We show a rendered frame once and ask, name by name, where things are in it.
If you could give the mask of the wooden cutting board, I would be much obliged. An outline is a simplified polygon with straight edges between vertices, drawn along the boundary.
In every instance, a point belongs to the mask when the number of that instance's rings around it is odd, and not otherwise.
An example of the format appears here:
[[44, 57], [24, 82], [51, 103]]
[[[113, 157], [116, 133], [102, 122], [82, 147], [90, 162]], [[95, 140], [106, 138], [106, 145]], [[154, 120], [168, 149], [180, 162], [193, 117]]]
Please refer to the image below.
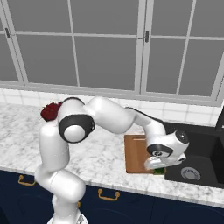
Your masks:
[[127, 173], [154, 173], [154, 170], [146, 170], [144, 168], [144, 162], [150, 157], [146, 150], [144, 135], [125, 135], [124, 149]]

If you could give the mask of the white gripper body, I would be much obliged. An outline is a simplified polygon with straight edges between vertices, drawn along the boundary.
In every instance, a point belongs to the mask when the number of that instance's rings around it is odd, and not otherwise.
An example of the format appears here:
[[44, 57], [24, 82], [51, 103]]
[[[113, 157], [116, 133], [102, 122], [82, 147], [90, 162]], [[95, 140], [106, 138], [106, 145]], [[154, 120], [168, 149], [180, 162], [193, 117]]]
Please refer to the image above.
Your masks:
[[184, 153], [179, 156], [171, 155], [169, 157], [150, 156], [146, 159], [143, 166], [146, 170], [154, 170], [158, 168], [180, 165], [184, 160], [186, 160], [186, 155]]

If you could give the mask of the grey framed window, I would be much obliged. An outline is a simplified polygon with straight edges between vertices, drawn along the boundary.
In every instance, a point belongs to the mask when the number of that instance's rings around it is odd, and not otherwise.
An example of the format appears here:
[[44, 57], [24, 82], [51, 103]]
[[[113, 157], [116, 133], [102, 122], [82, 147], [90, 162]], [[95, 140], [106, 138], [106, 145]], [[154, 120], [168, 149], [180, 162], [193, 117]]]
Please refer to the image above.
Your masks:
[[0, 87], [219, 106], [224, 0], [0, 0]]

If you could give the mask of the black tap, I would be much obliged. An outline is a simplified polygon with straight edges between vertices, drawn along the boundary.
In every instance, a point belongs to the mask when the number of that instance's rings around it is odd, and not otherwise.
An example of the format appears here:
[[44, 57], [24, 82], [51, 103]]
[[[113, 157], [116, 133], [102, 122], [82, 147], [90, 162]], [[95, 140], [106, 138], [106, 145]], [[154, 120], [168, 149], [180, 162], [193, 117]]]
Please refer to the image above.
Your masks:
[[224, 107], [222, 108], [222, 111], [219, 114], [217, 123], [215, 125], [215, 129], [218, 131], [222, 131], [222, 126], [224, 125]]

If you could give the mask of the dark red flower bunch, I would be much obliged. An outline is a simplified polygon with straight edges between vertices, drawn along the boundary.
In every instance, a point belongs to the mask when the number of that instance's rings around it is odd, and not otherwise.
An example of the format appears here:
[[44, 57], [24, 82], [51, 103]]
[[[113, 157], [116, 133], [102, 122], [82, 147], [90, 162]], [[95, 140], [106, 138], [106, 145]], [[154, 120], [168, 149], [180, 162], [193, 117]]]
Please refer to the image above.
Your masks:
[[42, 111], [40, 112], [41, 117], [46, 121], [53, 121], [56, 119], [58, 115], [58, 111], [60, 109], [61, 102], [55, 103], [51, 102], [43, 107]]

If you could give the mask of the black sink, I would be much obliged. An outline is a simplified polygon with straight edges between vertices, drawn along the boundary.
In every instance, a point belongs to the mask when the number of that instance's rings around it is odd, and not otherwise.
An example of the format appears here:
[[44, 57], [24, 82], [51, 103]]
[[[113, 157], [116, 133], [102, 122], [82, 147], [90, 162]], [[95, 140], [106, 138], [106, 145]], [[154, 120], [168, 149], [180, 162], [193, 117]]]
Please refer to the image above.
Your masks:
[[168, 167], [164, 178], [224, 189], [224, 129], [175, 122], [166, 122], [164, 126], [168, 133], [183, 130], [190, 141], [186, 160]]

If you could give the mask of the navy blue cupboard run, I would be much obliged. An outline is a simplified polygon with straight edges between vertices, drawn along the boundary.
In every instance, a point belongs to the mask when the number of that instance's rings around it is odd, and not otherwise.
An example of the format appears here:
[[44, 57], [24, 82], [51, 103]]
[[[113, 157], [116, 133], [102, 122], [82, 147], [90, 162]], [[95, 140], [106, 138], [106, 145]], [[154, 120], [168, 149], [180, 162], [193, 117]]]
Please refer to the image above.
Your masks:
[[[53, 217], [53, 195], [39, 184], [18, 183], [15, 172], [0, 171], [0, 224], [46, 224]], [[34, 181], [30, 175], [25, 182]], [[103, 196], [115, 197], [104, 188]], [[224, 224], [224, 208], [202, 206], [132, 192], [120, 192], [117, 201], [98, 198], [98, 188], [88, 185], [80, 211], [89, 224]]]

